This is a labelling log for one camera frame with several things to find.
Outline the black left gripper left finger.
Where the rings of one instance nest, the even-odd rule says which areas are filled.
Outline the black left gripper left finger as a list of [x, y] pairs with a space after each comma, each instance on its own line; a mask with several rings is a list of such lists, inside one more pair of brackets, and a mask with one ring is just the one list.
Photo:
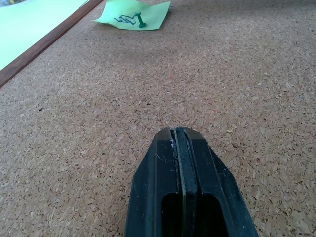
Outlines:
[[179, 237], [182, 198], [176, 144], [170, 128], [158, 132], [131, 185], [126, 237]]

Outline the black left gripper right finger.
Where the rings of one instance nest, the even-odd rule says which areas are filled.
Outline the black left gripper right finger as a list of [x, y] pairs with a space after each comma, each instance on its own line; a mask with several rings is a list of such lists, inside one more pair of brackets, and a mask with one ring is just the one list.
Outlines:
[[206, 139], [174, 129], [182, 194], [183, 237], [256, 237], [236, 180]]

